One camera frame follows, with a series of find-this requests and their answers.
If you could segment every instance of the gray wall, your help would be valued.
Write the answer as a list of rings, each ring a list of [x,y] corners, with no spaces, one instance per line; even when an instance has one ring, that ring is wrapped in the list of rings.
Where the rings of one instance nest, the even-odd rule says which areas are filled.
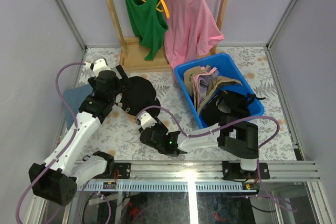
[[[290,0],[228,0],[222,32],[225,44],[265,44]],[[118,45],[106,0],[64,0],[87,45]],[[217,18],[220,0],[206,0]],[[134,37],[124,0],[114,0],[125,37]]]
[[[0,222],[15,223],[16,203],[30,184],[28,169],[50,154],[57,138],[64,108],[56,73],[79,61],[81,50],[54,0],[0,0],[0,6]],[[65,72],[61,89],[74,77]]]
[[[317,162],[334,216],[335,18],[335,0],[299,0],[271,49],[303,150]]]

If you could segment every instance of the pink t-shirt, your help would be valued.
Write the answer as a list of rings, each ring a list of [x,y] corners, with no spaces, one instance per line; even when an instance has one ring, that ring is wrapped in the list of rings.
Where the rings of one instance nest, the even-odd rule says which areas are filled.
[[[205,0],[164,1],[170,13],[170,18],[164,15],[169,26],[164,48],[172,68],[197,59],[197,53],[206,55],[224,39]]]

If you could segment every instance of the floral tablecloth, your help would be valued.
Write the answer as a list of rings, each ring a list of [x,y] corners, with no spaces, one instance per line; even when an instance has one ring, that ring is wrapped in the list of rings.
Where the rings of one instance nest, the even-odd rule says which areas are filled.
[[[263,47],[219,47],[220,51],[228,53],[247,82],[259,97],[265,107],[264,115],[275,117],[281,125],[277,137],[260,149],[260,160],[296,160],[292,149],[290,134],[284,121],[277,90],[269,69]],[[119,62],[120,48],[91,48],[87,50],[86,61],[104,56],[110,67]],[[169,109],[181,122],[185,130],[197,129],[196,121],[186,102],[179,83],[173,79],[171,72],[131,73],[129,76],[142,76],[150,80],[157,92],[161,106]],[[83,70],[78,86],[87,84],[92,76],[90,70]],[[170,116],[160,112],[160,120],[170,131],[177,130]],[[275,130],[274,122],[268,120],[253,120],[259,126],[259,143],[266,140]],[[140,133],[134,122],[134,117],[115,106],[100,128],[89,139],[79,158],[101,150],[110,153],[116,160],[175,160],[175,161],[223,161],[238,160],[238,158],[219,147],[195,150],[179,157],[168,157],[157,152],[139,141]]]

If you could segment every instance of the blue basket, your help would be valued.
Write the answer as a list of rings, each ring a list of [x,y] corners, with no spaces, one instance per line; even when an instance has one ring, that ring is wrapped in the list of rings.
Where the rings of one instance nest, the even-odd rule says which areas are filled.
[[[240,73],[239,69],[237,68],[237,66],[235,65],[235,63],[233,62],[233,60],[231,59],[230,55],[228,54],[216,54],[216,55],[212,55],[209,57],[205,57],[203,59],[199,59],[199,60],[193,60],[181,65],[178,65],[174,72],[175,75],[177,77],[177,80],[179,81],[181,87],[182,87],[182,91],[185,95],[185,97],[187,98],[188,104],[196,118],[198,127],[200,129],[207,127],[207,125],[200,119],[200,117],[197,114],[197,111],[194,107],[194,103],[193,103],[193,99],[191,99],[190,95],[187,92],[187,89],[185,88],[184,82],[183,82],[183,74],[186,70],[196,67],[196,66],[203,66],[205,67],[206,65],[210,65],[211,67],[216,67],[218,69],[219,75],[220,76],[226,76],[232,79],[237,79],[239,81],[241,81],[241,83],[243,84],[243,86],[245,86],[250,94],[254,94],[253,90],[251,89],[251,87],[248,85],[248,83],[246,82],[245,78],[243,77],[242,73]],[[236,86],[230,86],[230,90],[231,91],[236,91],[239,93],[239,87],[240,89],[242,88],[240,85],[236,85]],[[263,115],[264,113],[264,106],[262,105],[262,103],[255,99],[253,103],[251,103],[248,106],[248,109],[251,113],[251,115]]]

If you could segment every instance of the black garment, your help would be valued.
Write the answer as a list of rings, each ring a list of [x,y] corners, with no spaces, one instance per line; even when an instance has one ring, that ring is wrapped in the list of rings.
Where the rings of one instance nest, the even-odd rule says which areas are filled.
[[[234,91],[220,90],[209,101],[201,111],[201,118],[208,126],[218,123],[223,115],[231,115],[235,118],[245,118],[251,115],[248,106],[257,98],[255,94],[247,94],[247,96]]]
[[[122,97],[120,104],[122,109],[130,114],[137,115],[142,109],[157,105],[160,106],[160,101],[156,98],[156,90],[152,83],[141,77],[133,76],[129,80],[132,83],[132,87],[121,93]],[[160,109],[148,109],[148,113],[152,117],[157,116],[160,113]]]

